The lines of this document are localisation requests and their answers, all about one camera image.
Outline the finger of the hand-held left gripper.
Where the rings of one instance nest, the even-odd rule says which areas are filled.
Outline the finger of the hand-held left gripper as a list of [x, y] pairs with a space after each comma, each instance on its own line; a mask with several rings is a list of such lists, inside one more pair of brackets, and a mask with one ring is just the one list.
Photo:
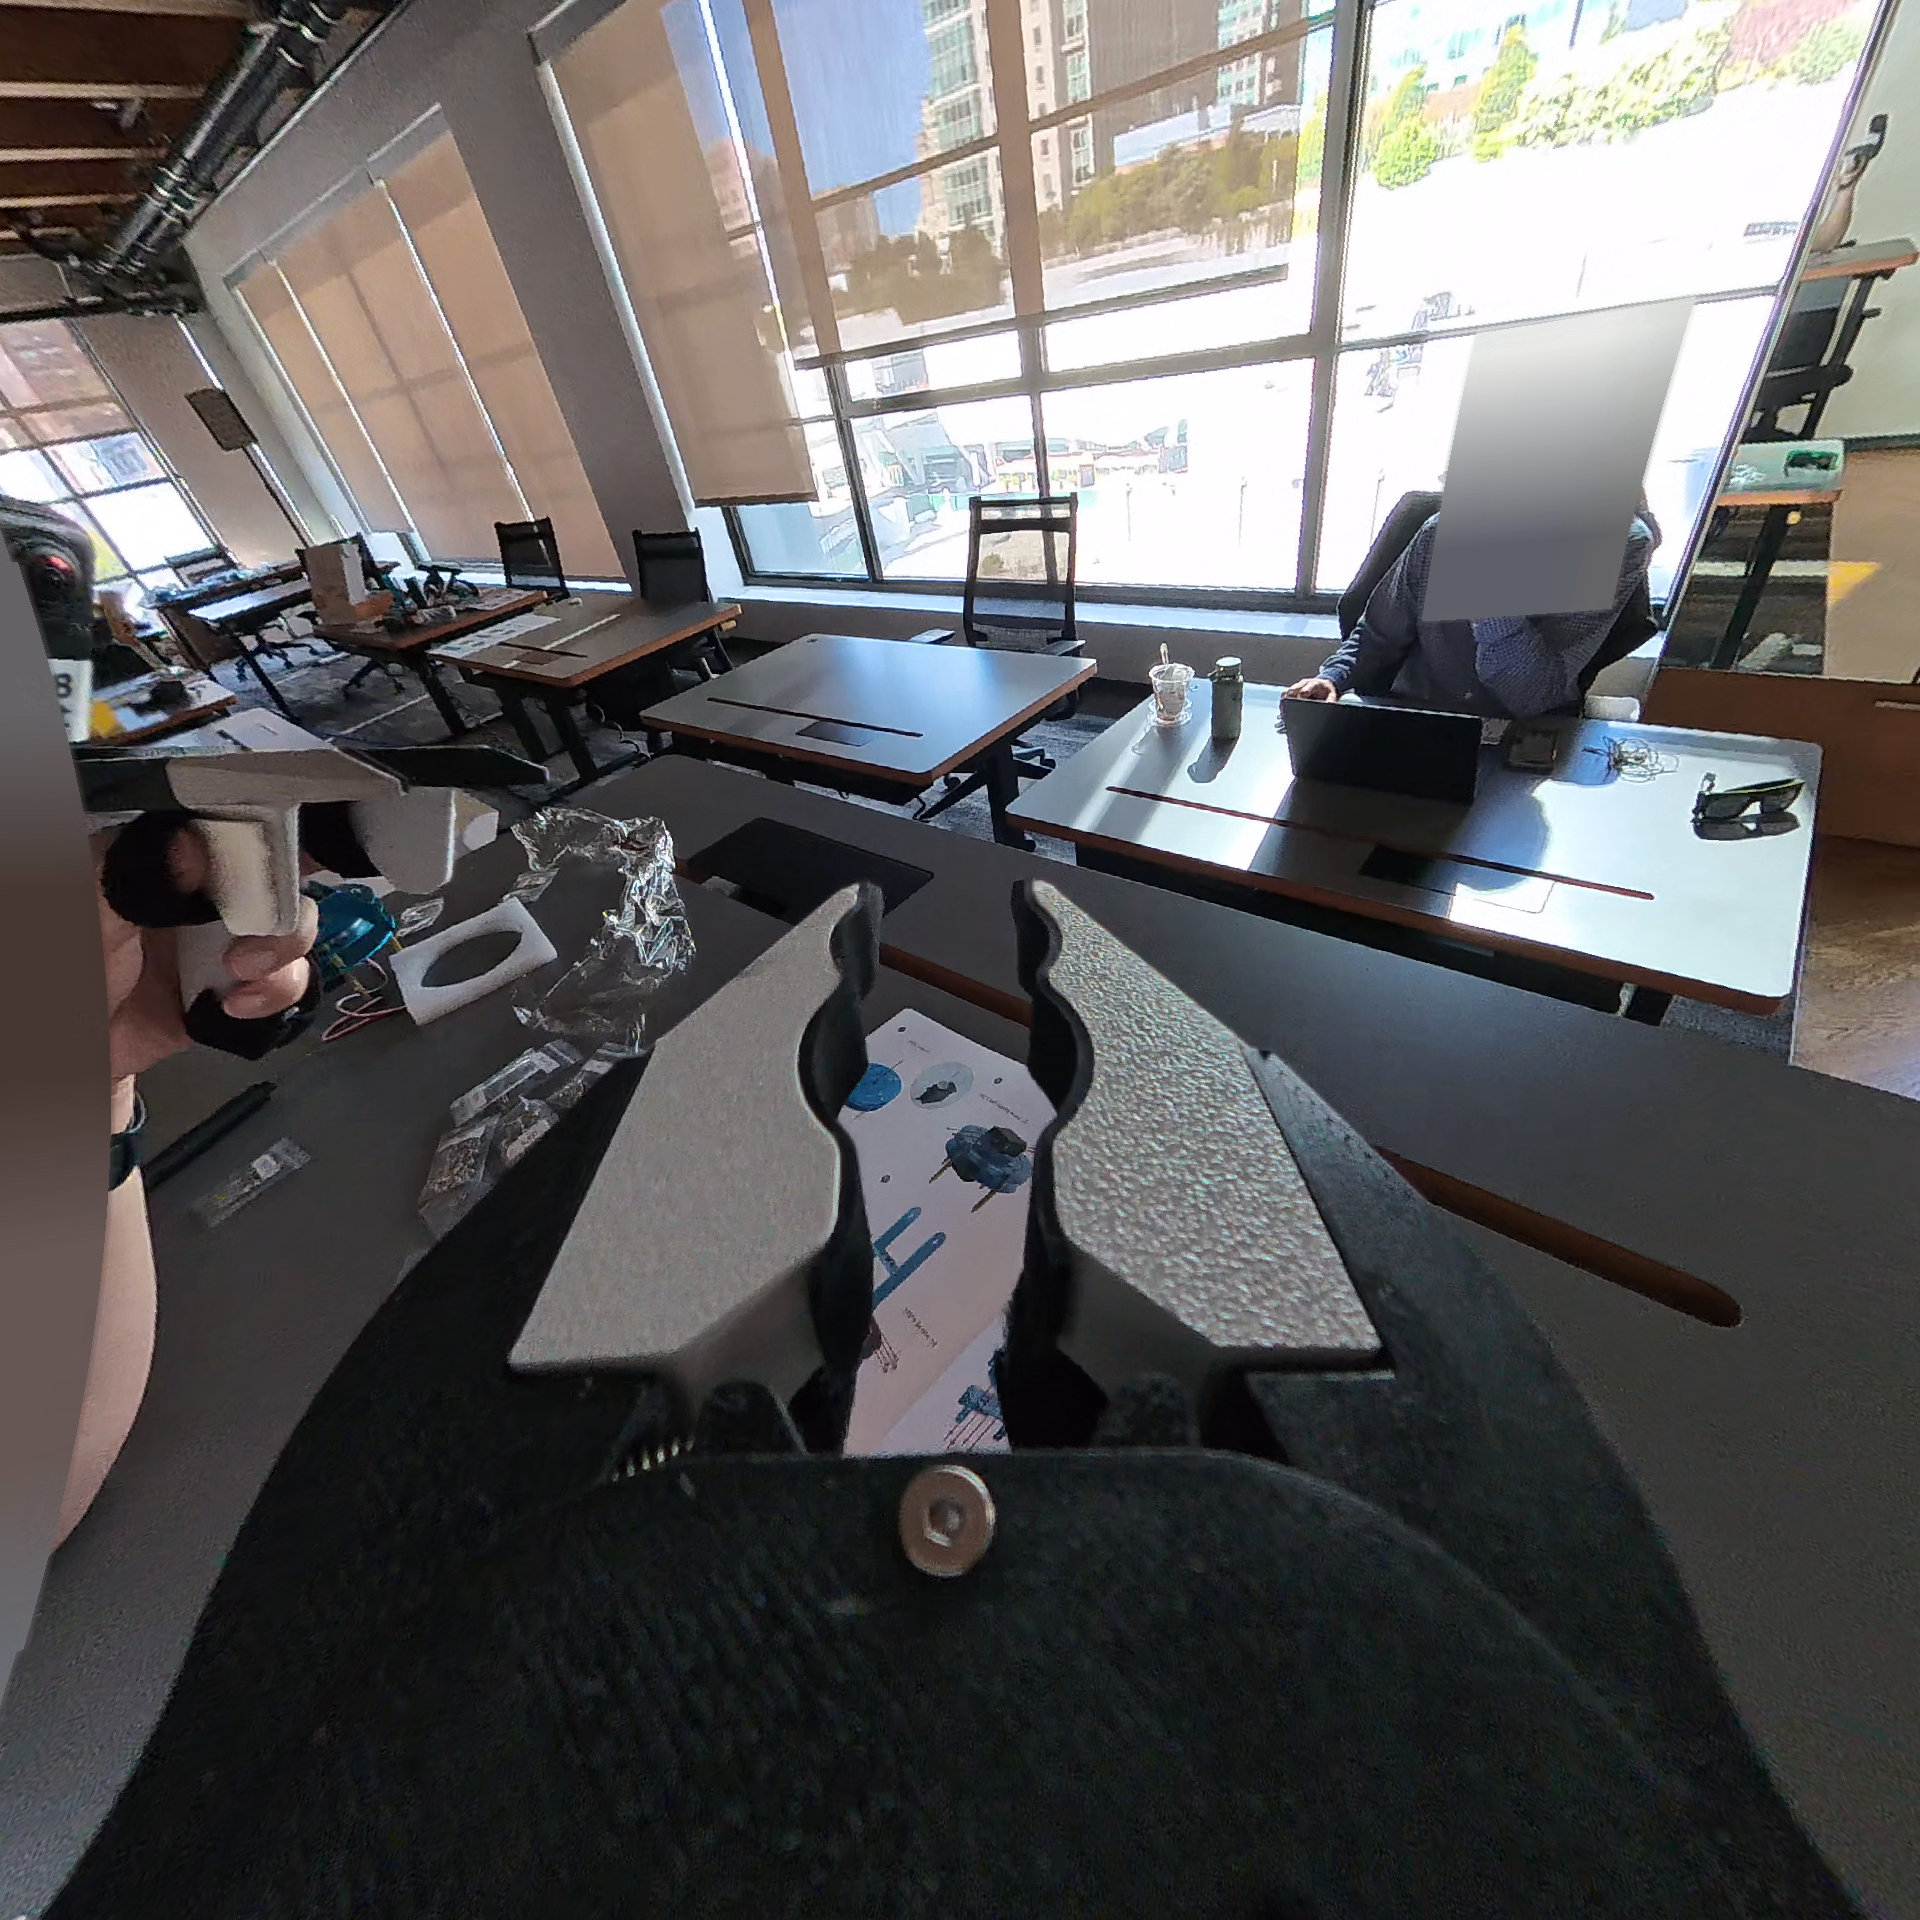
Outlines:
[[329, 804], [387, 799], [415, 787], [545, 787], [547, 767], [498, 747], [342, 747], [76, 759], [84, 813]]
[[351, 804], [351, 834], [372, 874], [396, 890], [442, 890], [459, 851], [458, 789], [409, 787]]

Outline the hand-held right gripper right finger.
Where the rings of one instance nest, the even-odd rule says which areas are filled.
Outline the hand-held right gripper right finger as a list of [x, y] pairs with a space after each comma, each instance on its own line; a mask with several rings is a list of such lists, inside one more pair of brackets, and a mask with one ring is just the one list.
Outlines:
[[1086, 1447], [1142, 1376], [1201, 1412], [1237, 1376], [1379, 1367], [1250, 1048], [1051, 883], [1013, 912], [1054, 1107], [1001, 1339], [1013, 1447]]

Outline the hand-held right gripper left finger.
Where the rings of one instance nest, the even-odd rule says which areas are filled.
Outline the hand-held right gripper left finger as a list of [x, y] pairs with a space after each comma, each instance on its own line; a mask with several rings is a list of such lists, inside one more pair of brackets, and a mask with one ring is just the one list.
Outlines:
[[842, 1110], [869, 1068], [881, 912], [876, 885], [838, 890], [653, 1046], [515, 1368], [658, 1376], [684, 1415], [757, 1380], [809, 1448], [842, 1451], [874, 1317]]

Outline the blue metal toy robot arm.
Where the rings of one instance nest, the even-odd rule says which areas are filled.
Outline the blue metal toy robot arm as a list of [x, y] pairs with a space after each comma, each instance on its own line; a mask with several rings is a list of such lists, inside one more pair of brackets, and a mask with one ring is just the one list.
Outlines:
[[347, 980], [354, 968], [396, 943], [393, 912], [364, 883], [309, 879], [301, 891], [317, 908], [317, 933], [309, 957], [322, 987]]

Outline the black electric screwdriver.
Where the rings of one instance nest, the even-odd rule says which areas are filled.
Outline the black electric screwdriver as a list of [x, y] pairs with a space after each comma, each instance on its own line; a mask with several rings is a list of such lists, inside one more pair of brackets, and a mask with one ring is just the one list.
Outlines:
[[194, 1160], [205, 1156], [215, 1146], [227, 1140], [236, 1128], [246, 1124], [255, 1112], [266, 1110], [274, 1099], [274, 1080], [253, 1080], [239, 1088], [212, 1112], [185, 1126], [174, 1140], [161, 1148], [145, 1160], [145, 1182], [148, 1191], [172, 1182]]

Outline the dark grey desk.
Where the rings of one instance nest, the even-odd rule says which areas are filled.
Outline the dark grey desk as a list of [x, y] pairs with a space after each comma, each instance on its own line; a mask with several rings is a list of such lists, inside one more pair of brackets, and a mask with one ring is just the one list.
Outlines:
[[[1054, 883], [1387, 1156], [1739, 1306], [1702, 1325], [1476, 1238], [1638, 1476], [1799, 1814], [1871, 1912], [1916, 1916], [1916, 1103], [1154, 886]], [[5, 1916], [89, 1845], [260, 1480], [422, 1248], [451, 1099], [518, 1046], [500, 995], [293, 1046], [260, 1064], [269, 1109], [151, 1203], [151, 1387], [5, 1711]], [[204, 1228], [191, 1203], [281, 1139], [309, 1164]]]

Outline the person's left hand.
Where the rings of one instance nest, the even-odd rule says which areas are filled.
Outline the person's left hand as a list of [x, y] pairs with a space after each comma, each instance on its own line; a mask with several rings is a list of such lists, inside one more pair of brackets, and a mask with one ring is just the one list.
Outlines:
[[[225, 950], [229, 1016], [262, 1020], [293, 1008], [311, 983], [309, 949], [317, 912], [301, 906], [293, 935], [243, 936]], [[102, 957], [107, 1003], [107, 1074], [114, 1098], [155, 1062], [188, 1046], [177, 966], [177, 933], [139, 927], [102, 901]]]

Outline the multi-pane window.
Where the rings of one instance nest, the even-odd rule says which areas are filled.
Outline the multi-pane window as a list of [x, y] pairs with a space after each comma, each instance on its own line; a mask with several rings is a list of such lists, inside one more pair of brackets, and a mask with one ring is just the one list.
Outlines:
[[102, 582], [172, 584], [217, 541], [174, 468], [60, 320], [2, 325], [2, 492], [87, 532]]

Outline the white foam sheet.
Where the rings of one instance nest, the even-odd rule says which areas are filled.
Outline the white foam sheet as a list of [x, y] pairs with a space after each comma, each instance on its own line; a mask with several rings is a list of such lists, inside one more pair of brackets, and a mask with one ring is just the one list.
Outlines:
[[558, 949], [531, 908], [503, 898], [484, 914], [451, 924], [407, 943], [391, 957], [391, 978], [404, 1013], [433, 1024], [549, 966]]

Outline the cluttered office table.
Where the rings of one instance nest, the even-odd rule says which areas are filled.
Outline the cluttered office table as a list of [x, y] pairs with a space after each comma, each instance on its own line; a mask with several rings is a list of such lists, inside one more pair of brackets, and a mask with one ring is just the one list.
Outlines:
[[413, 661], [469, 632], [498, 623], [500, 620], [545, 608], [549, 595], [541, 589], [482, 588], [473, 596], [427, 606], [426, 610], [393, 613], [354, 621], [322, 621], [314, 638], [374, 661]]

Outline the crumpled clear plastic bag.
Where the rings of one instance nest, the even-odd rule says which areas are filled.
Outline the crumpled clear plastic bag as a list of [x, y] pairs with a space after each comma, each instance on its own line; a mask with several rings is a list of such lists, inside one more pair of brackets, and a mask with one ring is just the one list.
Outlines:
[[517, 1021], [580, 1046], [643, 1053], [651, 995], [694, 955], [670, 829], [658, 819], [541, 806], [513, 831], [525, 852], [513, 886], [513, 898], [523, 906], [547, 891], [570, 856], [614, 875], [613, 906], [582, 957], [545, 987], [535, 975], [518, 980], [513, 995]]

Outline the grey table with orange edge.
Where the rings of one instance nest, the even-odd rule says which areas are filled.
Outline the grey table with orange edge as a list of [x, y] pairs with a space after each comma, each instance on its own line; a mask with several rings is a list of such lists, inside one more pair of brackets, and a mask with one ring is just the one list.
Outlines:
[[541, 709], [554, 730], [570, 727], [595, 688], [636, 662], [690, 662], [711, 636], [740, 615], [735, 598], [661, 606], [634, 595], [589, 591], [578, 606], [549, 603], [503, 620], [477, 638], [477, 651], [438, 646], [434, 661], [454, 666], [509, 709]]

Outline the robot assembly instruction sheet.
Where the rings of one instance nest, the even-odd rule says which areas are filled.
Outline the robot assembly instruction sheet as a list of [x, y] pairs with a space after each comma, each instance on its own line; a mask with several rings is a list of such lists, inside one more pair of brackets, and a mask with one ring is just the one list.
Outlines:
[[993, 1380], [1054, 1110], [1018, 1061], [900, 1010], [842, 1112], [870, 1224], [870, 1325], [845, 1451], [1003, 1451]]

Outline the labelled clear bag of screws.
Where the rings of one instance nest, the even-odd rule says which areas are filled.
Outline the labelled clear bag of screws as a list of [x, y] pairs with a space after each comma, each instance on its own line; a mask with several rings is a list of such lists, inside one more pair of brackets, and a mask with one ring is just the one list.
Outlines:
[[309, 1156], [300, 1142], [293, 1139], [274, 1140], [236, 1173], [215, 1183], [204, 1198], [191, 1203], [191, 1213], [204, 1228], [219, 1228], [251, 1206], [253, 1199], [281, 1187], [307, 1164]]

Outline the large window wall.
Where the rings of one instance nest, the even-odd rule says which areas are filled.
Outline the large window wall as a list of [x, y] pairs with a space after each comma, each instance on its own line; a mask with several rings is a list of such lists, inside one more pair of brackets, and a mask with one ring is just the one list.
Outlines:
[[1883, 5], [687, 5], [779, 299], [766, 581], [955, 584], [1076, 496], [1083, 582], [1303, 602], [1431, 485], [1485, 330], [1694, 299], [1714, 448]]

